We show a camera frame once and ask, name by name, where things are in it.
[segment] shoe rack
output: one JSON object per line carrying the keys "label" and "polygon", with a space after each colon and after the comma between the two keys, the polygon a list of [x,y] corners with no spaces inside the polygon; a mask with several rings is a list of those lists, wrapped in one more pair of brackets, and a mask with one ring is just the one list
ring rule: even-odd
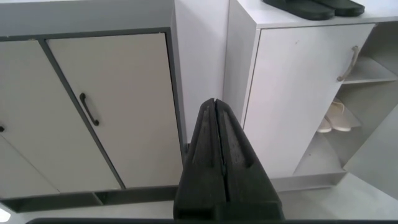
{"label": "shoe rack", "polygon": [[348,171],[398,199],[397,40],[398,22],[373,29],[335,97],[351,130],[316,133],[295,173]]}
{"label": "shoe rack", "polygon": [[[398,2],[356,2],[366,8],[361,16],[326,21],[262,1],[229,4],[223,101],[278,191],[336,185],[366,170],[353,161],[398,170],[382,161],[398,158],[392,146],[372,143],[398,105]],[[317,133],[332,101],[344,104],[350,129]],[[381,161],[371,159],[375,144]]]}

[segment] white cabinet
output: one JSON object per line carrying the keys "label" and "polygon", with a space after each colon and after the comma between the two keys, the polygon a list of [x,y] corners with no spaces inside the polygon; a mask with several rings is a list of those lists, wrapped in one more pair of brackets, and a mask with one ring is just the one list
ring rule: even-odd
{"label": "white cabinet", "polygon": [[373,26],[261,30],[243,125],[270,178],[293,175]]}
{"label": "white cabinet", "polygon": [[1,42],[0,68],[2,136],[59,192],[120,189],[39,43]]}
{"label": "white cabinet", "polygon": [[[223,100],[276,190],[329,187],[345,175],[339,148],[315,133],[342,84],[395,80],[387,71],[374,75],[372,65],[354,67],[373,28],[343,18],[306,21],[261,1],[231,0]],[[360,125],[351,110],[344,114]]]}
{"label": "white cabinet", "polygon": [[57,194],[51,184],[0,136],[0,198]]}
{"label": "white cabinet", "polygon": [[48,43],[125,186],[177,185],[182,160],[165,35]]}

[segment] gray trim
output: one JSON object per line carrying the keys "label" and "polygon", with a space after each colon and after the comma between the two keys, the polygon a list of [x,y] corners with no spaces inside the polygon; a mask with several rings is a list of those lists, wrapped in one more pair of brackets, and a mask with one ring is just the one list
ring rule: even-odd
{"label": "gray trim", "polygon": [[185,114],[184,114],[184,110],[183,110],[181,77],[177,76],[176,71],[175,71],[172,33],[171,33],[170,28],[168,28],[168,31],[166,31],[165,35],[166,35],[167,53],[169,55],[170,78],[172,81],[175,116],[177,119],[177,127],[178,127],[177,128],[178,129],[178,138],[180,140],[181,159],[182,159],[182,162],[184,162],[184,158],[185,158],[186,151],[187,151],[185,149],[185,146],[187,145],[187,137],[185,136],[187,133],[187,130],[185,128]]}
{"label": "gray trim", "polygon": [[178,186],[140,187],[107,192],[80,192],[0,200],[10,210],[38,212],[65,208],[121,205],[174,200]]}
{"label": "gray trim", "polygon": [[178,186],[141,187],[112,192],[98,192],[96,195],[104,205],[122,205],[126,203],[174,200],[177,190]]}
{"label": "gray trim", "polygon": [[120,178],[118,172],[116,171],[116,169],[114,168],[112,161],[109,159],[108,154],[106,153],[104,147],[102,146],[100,140],[98,139],[98,136],[96,135],[93,127],[91,127],[90,122],[88,121],[86,114],[84,113],[83,109],[81,108],[79,102],[76,99],[75,94],[73,93],[72,88],[70,87],[67,79],[65,78],[65,76],[63,75],[63,72],[61,71],[61,68],[58,64],[58,62],[56,61],[54,55],[52,54],[49,45],[47,44],[47,42],[44,39],[40,39],[38,40],[40,46],[42,47],[44,53],[46,54],[48,60],[51,63],[51,66],[53,66],[53,69],[55,70],[55,73],[57,74],[57,76],[59,77],[63,87],[65,88],[65,90],[67,91],[71,101],[73,102],[73,104],[76,107],[76,110],[79,112],[80,117],[82,118],[83,122],[85,123],[88,131],[90,132],[91,136],[94,139],[94,142],[97,144],[99,151],[102,153],[106,163],[108,164],[109,168],[111,169],[113,175],[115,176],[116,180],[119,182],[119,185],[122,189],[126,189],[126,186],[124,185],[122,179]]}
{"label": "gray trim", "polygon": [[97,201],[97,203],[99,205],[104,205],[104,203],[100,200],[100,198],[97,196],[96,193],[92,192],[91,194],[92,194],[93,198]]}
{"label": "gray trim", "polygon": [[77,32],[64,34],[43,34],[43,35],[16,35],[16,36],[0,36],[0,42],[4,41],[21,41],[21,40],[48,40],[48,39],[68,39],[68,38],[85,38],[85,37],[108,37],[115,35],[134,35],[134,34],[155,34],[170,32],[169,27],[147,28],[147,29],[129,29],[129,30],[107,30],[94,32]]}

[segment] white shoe cabinet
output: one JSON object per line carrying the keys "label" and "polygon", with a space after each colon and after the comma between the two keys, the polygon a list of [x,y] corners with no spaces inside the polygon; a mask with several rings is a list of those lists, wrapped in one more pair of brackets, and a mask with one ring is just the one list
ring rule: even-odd
{"label": "white shoe cabinet", "polygon": [[2,198],[178,185],[164,33],[1,42],[0,69]]}
{"label": "white shoe cabinet", "polygon": [[[396,170],[397,132],[375,144],[391,129],[384,119],[398,120],[398,3],[388,12],[359,3],[360,17],[315,22],[261,1],[230,2],[223,99],[278,191],[329,187],[347,170],[373,184]],[[333,100],[346,105],[352,130],[318,134]]]}

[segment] white wall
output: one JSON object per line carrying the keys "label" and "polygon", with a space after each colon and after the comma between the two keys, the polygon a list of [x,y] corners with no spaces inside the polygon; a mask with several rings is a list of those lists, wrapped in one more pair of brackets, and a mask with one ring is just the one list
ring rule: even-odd
{"label": "white wall", "polygon": [[200,105],[222,98],[229,0],[175,0],[187,139]]}
{"label": "white wall", "polygon": [[370,135],[344,168],[398,199],[398,106]]}

